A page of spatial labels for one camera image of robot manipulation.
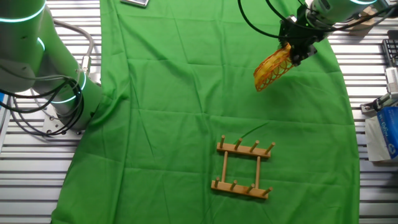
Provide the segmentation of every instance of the orange mesh object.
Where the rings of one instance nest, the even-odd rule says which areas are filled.
[[[265,89],[293,67],[290,60],[290,44],[267,57],[254,71],[254,84],[257,91]]]

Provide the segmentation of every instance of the green backdrop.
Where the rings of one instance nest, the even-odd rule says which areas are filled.
[[[283,15],[296,0],[273,1]],[[261,29],[279,20],[243,0]],[[278,41],[252,30],[236,0],[101,0],[103,99],[76,150],[53,223],[357,223],[354,122],[327,40],[258,93],[253,71]],[[216,143],[276,146],[261,164],[269,200],[215,192]],[[256,159],[230,156],[226,181],[254,182]]]

